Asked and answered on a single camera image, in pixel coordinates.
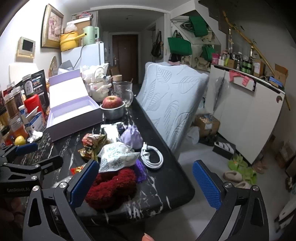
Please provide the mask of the silver foil snack packet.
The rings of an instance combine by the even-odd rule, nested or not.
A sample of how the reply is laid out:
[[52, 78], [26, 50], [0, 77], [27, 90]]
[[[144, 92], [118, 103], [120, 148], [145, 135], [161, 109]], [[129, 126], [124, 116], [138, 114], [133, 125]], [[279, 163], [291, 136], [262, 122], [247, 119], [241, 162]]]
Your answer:
[[118, 132], [117, 124], [102, 124], [101, 131], [107, 136], [111, 143], [120, 141], [120, 134]]

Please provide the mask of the yellow pot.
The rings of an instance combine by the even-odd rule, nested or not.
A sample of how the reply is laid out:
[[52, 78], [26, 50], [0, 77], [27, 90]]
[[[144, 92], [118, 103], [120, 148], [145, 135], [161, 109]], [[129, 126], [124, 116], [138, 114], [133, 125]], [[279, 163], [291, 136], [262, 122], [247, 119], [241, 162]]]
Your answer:
[[60, 36], [60, 50], [62, 52], [77, 48], [79, 46], [79, 40], [86, 37], [86, 33], [81, 35], [78, 32], [71, 31]]

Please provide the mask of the brown cardboard box on floor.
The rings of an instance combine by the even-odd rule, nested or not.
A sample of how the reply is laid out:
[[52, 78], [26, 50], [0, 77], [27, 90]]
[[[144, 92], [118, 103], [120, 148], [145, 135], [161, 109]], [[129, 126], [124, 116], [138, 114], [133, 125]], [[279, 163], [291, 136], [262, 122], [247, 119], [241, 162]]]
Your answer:
[[199, 128], [200, 137], [214, 136], [220, 126], [220, 121], [211, 114], [197, 114], [193, 122]]

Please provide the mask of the gold framed picture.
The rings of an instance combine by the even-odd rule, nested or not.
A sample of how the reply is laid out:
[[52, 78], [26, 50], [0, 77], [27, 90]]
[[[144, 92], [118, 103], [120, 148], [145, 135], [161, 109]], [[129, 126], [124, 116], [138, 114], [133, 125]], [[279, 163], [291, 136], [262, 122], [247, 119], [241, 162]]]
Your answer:
[[41, 48], [60, 48], [63, 18], [64, 15], [51, 4], [46, 5], [41, 31]]

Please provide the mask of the wall intercom panel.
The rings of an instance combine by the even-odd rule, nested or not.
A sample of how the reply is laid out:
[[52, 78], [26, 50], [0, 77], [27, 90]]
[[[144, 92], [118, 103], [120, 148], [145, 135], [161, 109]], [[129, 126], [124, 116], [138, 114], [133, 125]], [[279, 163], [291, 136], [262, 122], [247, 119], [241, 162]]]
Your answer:
[[18, 47], [16, 50], [16, 61], [33, 62], [35, 58], [35, 47], [35, 41], [25, 37], [20, 37], [18, 41]]

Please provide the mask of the black snack display box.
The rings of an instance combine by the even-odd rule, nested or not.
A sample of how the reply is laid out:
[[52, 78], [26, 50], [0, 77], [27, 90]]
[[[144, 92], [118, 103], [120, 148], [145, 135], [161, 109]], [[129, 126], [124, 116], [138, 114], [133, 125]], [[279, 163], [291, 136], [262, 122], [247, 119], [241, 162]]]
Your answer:
[[49, 107], [49, 96], [44, 70], [24, 76], [22, 78], [22, 85], [26, 96], [26, 87], [29, 88], [29, 97], [33, 94], [39, 96], [43, 112], [46, 112]]

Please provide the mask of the small metal bowl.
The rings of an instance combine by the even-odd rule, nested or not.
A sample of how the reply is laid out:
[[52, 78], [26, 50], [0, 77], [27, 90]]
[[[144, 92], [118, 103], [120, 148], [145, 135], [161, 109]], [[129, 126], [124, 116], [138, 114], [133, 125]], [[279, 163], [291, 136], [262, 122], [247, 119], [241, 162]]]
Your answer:
[[103, 111], [104, 117], [107, 120], [111, 120], [111, 121], [117, 120], [123, 117], [124, 107], [125, 107], [124, 103], [117, 108], [103, 108], [102, 104], [100, 105], [100, 108]]

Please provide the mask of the brown spice jar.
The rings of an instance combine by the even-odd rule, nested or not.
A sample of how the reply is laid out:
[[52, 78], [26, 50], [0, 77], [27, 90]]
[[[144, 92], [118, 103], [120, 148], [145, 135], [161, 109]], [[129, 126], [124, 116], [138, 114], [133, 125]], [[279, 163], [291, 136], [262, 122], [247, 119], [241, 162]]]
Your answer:
[[14, 95], [12, 93], [8, 93], [4, 97], [4, 102], [5, 102], [6, 110], [7, 110], [10, 118], [14, 118], [15, 116], [17, 116], [19, 114], [19, 110], [16, 105]]

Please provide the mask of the orange liquid jar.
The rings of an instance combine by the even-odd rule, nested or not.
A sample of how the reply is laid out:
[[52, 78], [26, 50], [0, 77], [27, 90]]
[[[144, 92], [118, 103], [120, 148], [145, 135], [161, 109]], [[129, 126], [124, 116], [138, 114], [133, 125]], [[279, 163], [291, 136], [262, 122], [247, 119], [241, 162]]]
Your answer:
[[22, 136], [25, 140], [28, 138], [28, 133], [25, 130], [25, 125], [19, 115], [10, 119], [9, 126], [15, 138]]

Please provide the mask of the dark wooden door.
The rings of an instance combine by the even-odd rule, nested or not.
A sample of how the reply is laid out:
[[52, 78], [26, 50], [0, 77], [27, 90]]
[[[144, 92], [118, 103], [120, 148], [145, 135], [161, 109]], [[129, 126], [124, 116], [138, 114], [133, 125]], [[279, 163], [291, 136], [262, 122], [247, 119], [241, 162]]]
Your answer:
[[113, 65], [122, 75], [123, 81], [138, 83], [138, 35], [121, 34], [112, 36]]

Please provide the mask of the crumpled white tissue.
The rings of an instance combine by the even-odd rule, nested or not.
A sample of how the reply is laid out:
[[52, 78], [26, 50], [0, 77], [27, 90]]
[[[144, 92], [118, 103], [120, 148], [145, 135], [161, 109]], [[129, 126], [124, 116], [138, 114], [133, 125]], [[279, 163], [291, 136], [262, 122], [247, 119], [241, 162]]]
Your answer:
[[33, 131], [32, 135], [27, 139], [28, 143], [33, 143], [38, 141], [43, 137], [43, 132]]

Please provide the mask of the green tote bag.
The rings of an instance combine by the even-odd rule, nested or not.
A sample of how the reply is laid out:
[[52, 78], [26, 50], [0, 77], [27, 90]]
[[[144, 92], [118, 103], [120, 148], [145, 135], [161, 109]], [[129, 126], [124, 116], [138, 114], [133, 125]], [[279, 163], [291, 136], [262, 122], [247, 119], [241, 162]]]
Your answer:
[[177, 30], [174, 31], [172, 37], [168, 38], [168, 44], [172, 54], [181, 56], [192, 55], [191, 43], [185, 40]]

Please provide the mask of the blue white carton box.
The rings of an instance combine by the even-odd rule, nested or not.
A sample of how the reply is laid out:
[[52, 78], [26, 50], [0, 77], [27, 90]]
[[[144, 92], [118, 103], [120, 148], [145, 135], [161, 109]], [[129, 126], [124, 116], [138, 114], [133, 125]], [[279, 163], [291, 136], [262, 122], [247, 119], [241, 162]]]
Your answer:
[[22, 110], [21, 118], [25, 126], [25, 130], [29, 136], [32, 136], [34, 131], [43, 131], [46, 124], [42, 112], [38, 111], [38, 107], [36, 107], [29, 114], [25, 114], [25, 112]]

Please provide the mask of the green frog slippers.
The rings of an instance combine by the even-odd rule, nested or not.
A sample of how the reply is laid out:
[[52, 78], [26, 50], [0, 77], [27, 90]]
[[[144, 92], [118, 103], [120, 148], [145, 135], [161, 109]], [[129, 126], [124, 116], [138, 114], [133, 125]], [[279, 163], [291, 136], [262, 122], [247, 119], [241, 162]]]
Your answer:
[[234, 154], [232, 159], [228, 161], [228, 168], [231, 171], [237, 171], [240, 173], [243, 181], [246, 181], [251, 185], [257, 184], [257, 173], [248, 166], [241, 154]]

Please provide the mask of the red plastic container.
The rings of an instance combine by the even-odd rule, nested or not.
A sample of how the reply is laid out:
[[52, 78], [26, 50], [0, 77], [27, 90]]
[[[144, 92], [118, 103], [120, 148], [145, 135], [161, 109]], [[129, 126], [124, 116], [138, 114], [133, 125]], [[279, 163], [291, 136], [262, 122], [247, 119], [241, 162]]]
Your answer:
[[28, 113], [31, 113], [35, 108], [37, 108], [37, 112], [41, 112], [43, 114], [43, 117], [45, 118], [44, 111], [42, 109], [40, 98], [37, 94], [33, 95], [30, 98], [27, 98], [24, 101], [24, 105], [28, 111]]

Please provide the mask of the red apple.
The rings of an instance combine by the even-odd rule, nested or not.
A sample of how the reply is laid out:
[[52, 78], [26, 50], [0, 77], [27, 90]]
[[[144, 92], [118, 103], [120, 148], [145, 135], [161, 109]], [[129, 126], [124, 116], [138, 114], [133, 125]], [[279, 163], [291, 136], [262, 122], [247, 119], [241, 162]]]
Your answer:
[[122, 105], [122, 99], [115, 95], [107, 96], [102, 102], [102, 107], [105, 109], [118, 108]]

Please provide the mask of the dark red knitted ball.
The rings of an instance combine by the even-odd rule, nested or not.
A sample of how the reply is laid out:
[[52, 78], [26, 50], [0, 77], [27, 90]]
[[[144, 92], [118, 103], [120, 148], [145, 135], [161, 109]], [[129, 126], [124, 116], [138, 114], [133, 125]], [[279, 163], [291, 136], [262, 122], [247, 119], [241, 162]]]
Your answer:
[[137, 192], [137, 178], [131, 168], [115, 172], [99, 173], [93, 182], [85, 201], [98, 213], [112, 212]]

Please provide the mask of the purple tassel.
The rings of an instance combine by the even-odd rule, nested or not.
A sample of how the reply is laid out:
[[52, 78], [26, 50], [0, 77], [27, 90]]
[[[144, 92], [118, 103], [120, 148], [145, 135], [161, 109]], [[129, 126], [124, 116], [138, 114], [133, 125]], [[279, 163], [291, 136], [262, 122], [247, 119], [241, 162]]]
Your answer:
[[135, 166], [134, 166], [134, 172], [136, 175], [136, 182], [142, 183], [145, 180], [147, 180], [147, 169], [145, 165], [139, 160], [136, 160]]

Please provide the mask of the white cartoon kettle bottle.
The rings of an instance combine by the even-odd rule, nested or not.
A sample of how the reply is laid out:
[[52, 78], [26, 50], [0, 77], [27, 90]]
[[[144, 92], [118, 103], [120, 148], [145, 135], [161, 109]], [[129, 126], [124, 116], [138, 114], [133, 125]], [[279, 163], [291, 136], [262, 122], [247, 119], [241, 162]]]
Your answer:
[[90, 86], [90, 96], [96, 102], [102, 102], [109, 93], [111, 88], [111, 76], [105, 74], [103, 67], [95, 67], [93, 73], [91, 74]]

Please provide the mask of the white mini fridge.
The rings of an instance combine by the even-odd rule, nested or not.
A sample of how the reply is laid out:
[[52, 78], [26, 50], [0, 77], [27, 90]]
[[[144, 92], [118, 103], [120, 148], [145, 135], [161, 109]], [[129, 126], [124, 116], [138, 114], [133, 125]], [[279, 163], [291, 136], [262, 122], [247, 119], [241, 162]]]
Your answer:
[[70, 61], [74, 69], [83, 66], [97, 66], [105, 63], [104, 43], [85, 45], [61, 53], [62, 63]]

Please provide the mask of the red gold snack bag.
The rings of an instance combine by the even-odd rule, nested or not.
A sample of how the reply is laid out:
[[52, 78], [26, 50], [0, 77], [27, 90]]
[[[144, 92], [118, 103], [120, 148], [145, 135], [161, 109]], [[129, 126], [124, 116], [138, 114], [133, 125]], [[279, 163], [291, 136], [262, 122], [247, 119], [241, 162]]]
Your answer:
[[101, 149], [110, 143], [111, 141], [107, 138], [107, 135], [87, 133], [82, 138], [83, 148], [78, 150], [78, 152], [86, 160], [97, 161]]

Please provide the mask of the yellow lemon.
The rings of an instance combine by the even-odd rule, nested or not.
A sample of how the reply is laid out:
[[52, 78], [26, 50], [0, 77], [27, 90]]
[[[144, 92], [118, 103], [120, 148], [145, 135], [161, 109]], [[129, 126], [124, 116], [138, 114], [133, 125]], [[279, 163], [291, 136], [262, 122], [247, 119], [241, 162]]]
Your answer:
[[15, 139], [15, 146], [23, 146], [26, 144], [26, 139], [23, 136], [18, 136]]

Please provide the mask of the woven straw fan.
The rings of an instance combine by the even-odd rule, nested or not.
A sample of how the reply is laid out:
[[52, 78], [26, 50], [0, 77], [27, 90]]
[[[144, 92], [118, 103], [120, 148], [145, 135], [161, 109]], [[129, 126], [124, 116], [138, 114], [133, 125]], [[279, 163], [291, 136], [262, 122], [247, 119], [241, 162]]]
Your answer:
[[56, 56], [53, 56], [49, 66], [48, 76], [53, 77], [57, 75], [57, 73], [58, 73], [58, 62], [57, 62]]

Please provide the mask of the red cartoon snack packet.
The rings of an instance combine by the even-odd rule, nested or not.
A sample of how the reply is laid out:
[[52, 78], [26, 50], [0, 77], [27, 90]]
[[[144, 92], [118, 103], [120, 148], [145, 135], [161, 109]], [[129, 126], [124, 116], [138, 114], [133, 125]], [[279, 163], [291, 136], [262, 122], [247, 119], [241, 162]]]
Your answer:
[[83, 170], [83, 168], [85, 167], [85, 165], [86, 164], [83, 164], [83, 165], [75, 167], [75, 168], [71, 168], [70, 169], [71, 174], [75, 175], [76, 173], [80, 173]]

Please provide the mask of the mint green electric kettle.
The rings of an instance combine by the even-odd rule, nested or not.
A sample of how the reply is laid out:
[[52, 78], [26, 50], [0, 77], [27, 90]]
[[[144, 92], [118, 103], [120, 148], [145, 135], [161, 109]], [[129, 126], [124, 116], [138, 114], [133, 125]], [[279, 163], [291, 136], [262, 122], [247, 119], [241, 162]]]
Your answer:
[[99, 39], [99, 27], [86, 26], [83, 28], [83, 32], [86, 34], [82, 39], [83, 45], [95, 44]]

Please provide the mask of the open lavender gift box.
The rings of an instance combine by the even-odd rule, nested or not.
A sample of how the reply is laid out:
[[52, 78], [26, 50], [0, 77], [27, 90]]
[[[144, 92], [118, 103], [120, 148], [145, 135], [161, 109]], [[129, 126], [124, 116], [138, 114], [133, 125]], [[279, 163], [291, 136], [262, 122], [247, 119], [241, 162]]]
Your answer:
[[52, 141], [103, 122], [103, 112], [87, 92], [80, 70], [49, 78], [50, 113], [46, 130]]

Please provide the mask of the lavender satin drawstring pouch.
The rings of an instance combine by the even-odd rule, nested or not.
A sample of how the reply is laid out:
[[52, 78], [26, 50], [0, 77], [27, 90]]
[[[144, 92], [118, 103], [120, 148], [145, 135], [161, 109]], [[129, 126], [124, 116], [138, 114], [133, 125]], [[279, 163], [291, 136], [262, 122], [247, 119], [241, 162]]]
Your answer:
[[136, 125], [129, 125], [120, 137], [120, 141], [135, 150], [141, 149], [144, 141]]

